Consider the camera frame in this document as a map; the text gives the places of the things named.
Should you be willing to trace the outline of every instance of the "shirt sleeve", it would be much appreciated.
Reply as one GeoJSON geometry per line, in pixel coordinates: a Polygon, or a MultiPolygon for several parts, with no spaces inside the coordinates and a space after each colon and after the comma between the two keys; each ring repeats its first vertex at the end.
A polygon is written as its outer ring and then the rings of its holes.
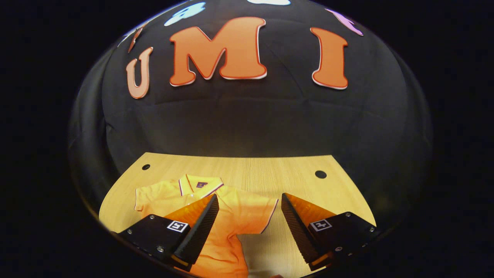
{"type": "Polygon", "coordinates": [[[262,233],[278,205],[278,199],[236,189],[231,209],[237,234],[262,233]]]}
{"type": "Polygon", "coordinates": [[[169,181],[159,182],[154,185],[137,188],[135,190],[135,206],[134,210],[142,211],[146,204],[154,200],[170,197],[174,190],[174,186],[169,181]]]}

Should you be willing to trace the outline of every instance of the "polo shirt collar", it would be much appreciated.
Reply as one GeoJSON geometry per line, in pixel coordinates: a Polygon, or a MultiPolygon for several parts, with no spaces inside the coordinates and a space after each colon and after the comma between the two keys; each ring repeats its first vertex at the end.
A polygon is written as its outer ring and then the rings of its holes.
{"type": "Polygon", "coordinates": [[[178,185],[181,196],[194,194],[199,198],[204,198],[223,186],[223,181],[218,177],[199,177],[185,174],[178,180],[178,185]]]}

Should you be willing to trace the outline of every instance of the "black fabric backdrop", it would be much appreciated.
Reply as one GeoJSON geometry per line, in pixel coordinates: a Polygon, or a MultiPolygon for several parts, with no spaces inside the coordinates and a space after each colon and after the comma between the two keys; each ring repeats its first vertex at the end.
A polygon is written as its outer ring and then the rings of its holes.
{"type": "MultiPolygon", "coordinates": [[[[121,39],[113,43],[79,90],[69,121],[69,161],[74,182],[96,213],[117,178],[147,151],[220,157],[331,154],[383,231],[403,218],[428,172],[433,138],[420,85],[395,51],[357,20],[350,18],[363,37],[305,0],[288,6],[210,0],[201,13],[164,27],[178,10],[149,22],[131,53],[131,38],[119,47],[121,39]],[[172,34],[197,25],[213,38],[227,20],[242,16],[266,20],[258,45],[267,77],[226,80],[215,72],[210,80],[198,77],[187,86],[168,84],[172,34]],[[309,31],[313,26],[348,42],[345,90],[311,80],[320,47],[309,31]],[[149,46],[150,89],[135,100],[128,94],[126,64],[149,46]]],[[[224,55],[219,64],[225,60],[224,55]]]]}
{"type": "MultiPolygon", "coordinates": [[[[87,212],[70,179],[66,147],[68,117],[88,70],[120,34],[172,4],[48,0],[5,8],[4,26],[13,32],[5,36],[12,49],[4,58],[14,73],[4,117],[12,130],[7,153],[14,154],[4,186],[6,273],[166,276],[87,212]]],[[[483,88],[491,80],[484,70],[487,10],[468,1],[325,5],[358,20],[407,62],[426,93],[436,146],[434,174],[416,208],[381,247],[333,275],[485,277],[492,261],[483,234],[491,203],[482,156],[489,152],[482,108],[492,98],[483,88]]]]}

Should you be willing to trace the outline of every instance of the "orange letter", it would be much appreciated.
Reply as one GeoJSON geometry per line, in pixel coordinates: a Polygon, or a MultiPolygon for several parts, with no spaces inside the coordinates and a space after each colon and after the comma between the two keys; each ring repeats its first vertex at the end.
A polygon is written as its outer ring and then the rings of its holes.
{"type": "Polygon", "coordinates": [[[321,57],[319,68],[312,73],[312,80],[318,85],[333,89],[346,89],[348,80],[344,75],[343,48],[348,45],[346,40],[337,34],[321,28],[312,27],[312,34],[319,38],[321,57]]]}
{"type": "Polygon", "coordinates": [[[137,86],[135,84],[134,67],[137,59],[130,61],[127,65],[127,86],[133,98],[143,98],[149,90],[149,55],[151,52],[153,52],[152,47],[144,50],[139,55],[139,60],[141,61],[141,85],[137,86]]]}
{"type": "Polygon", "coordinates": [[[174,87],[195,81],[196,74],[189,69],[189,57],[204,79],[209,80],[226,51],[225,65],[219,74],[225,79],[261,79],[267,69],[259,61],[259,28],[266,21],[257,17],[234,18],[219,30],[213,40],[198,27],[173,34],[175,43],[174,74],[170,84],[174,87]]]}

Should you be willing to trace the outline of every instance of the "wooden table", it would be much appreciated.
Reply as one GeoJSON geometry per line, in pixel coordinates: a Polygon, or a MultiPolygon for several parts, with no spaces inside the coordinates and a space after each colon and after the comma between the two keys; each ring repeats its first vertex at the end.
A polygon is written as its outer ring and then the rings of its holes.
{"type": "Polygon", "coordinates": [[[249,277],[281,274],[298,278],[310,273],[297,249],[281,211],[284,192],[336,214],[351,211],[376,225],[364,197],[331,155],[307,157],[239,158],[144,153],[115,182],[100,208],[99,219],[111,231],[121,232],[140,220],[134,211],[135,189],[184,174],[221,177],[224,184],[262,196],[278,198],[278,206],[263,234],[239,235],[249,277]],[[143,170],[146,164],[150,168],[143,170]],[[323,171],[326,177],[316,177],[323,171]]]}

